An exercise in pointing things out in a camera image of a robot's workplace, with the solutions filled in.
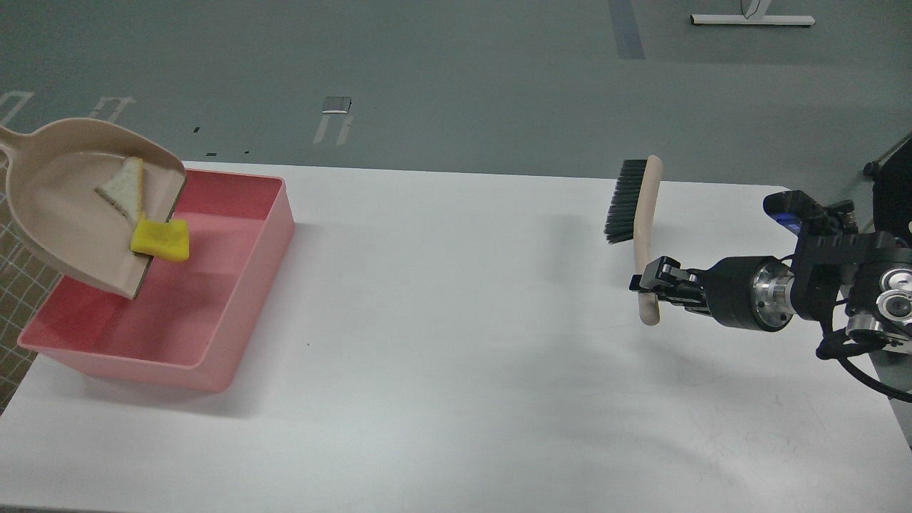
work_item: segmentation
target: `brush handle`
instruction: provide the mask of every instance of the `brush handle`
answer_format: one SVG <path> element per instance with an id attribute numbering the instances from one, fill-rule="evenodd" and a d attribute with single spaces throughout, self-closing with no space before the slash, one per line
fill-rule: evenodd
<path id="1" fill-rule="evenodd" d="M 649 252 L 649 241 L 652 239 L 652 220 L 656 214 L 658 184 L 662 181 L 664 166 L 659 157 L 649 155 L 646 159 L 646 170 L 643 172 L 643 184 L 639 189 L 637 213 L 633 221 L 633 254 L 637 265 L 637 274 L 643 274 L 646 265 L 652 261 Z M 639 293 L 639 319 L 647 326 L 658 324 L 658 298 L 650 292 Z"/>

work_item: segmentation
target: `pink plastic bin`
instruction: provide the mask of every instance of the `pink plastic bin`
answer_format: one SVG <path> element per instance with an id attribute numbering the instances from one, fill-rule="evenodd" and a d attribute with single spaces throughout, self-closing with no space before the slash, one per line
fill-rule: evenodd
<path id="1" fill-rule="evenodd" d="M 153 259 L 133 300 L 63 277 L 19 345 L 85 374 L 227 388 L 295 230 L 285 182 L 187 170 L 173 217 L 189 260 Z"/>

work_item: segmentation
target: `dustpan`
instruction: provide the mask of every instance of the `dustpan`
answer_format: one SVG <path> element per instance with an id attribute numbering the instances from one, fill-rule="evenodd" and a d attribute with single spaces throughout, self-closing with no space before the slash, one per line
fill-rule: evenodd
<path id="1" fill-rule="evenodd" d="M 60 273 L 135 298 L 151 256 L 130 251 L 133 227 L 95 187 L 124 158 L 140 157 L 146 217 L 166 222 L 186 181 L 181 161 L 132 131 L 88 118 L 31 134 L 0 127 L 0 149 L 9 159 L 6 201 L 23 245 Z"/>

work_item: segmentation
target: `sponge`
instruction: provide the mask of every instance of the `sponge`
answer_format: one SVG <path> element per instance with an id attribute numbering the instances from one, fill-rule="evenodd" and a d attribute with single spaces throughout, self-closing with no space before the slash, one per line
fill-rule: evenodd
<path id="1" fill-rule="evenodd" d="M 183 262 L 190 258 L 190 230 L 183 219 L 157 223 L 140 214 L 140 221 L 133 230 L 130 250 L 152 255 L 169 262 Z"/>

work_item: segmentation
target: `brush bristles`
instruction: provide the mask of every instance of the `brush bristles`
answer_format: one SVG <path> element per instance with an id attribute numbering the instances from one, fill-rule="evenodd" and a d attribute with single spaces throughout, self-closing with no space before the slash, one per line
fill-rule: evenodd
<path id="1" fill-rule="evenodd" d="M 633 220 L 637 214 L 637 200 L 645 172 L 646 160 L 624 161 L 621 166 L 615 195 L 611 198 L 605 221 L 605 235 L 609 244 L 633 238 Z"/>

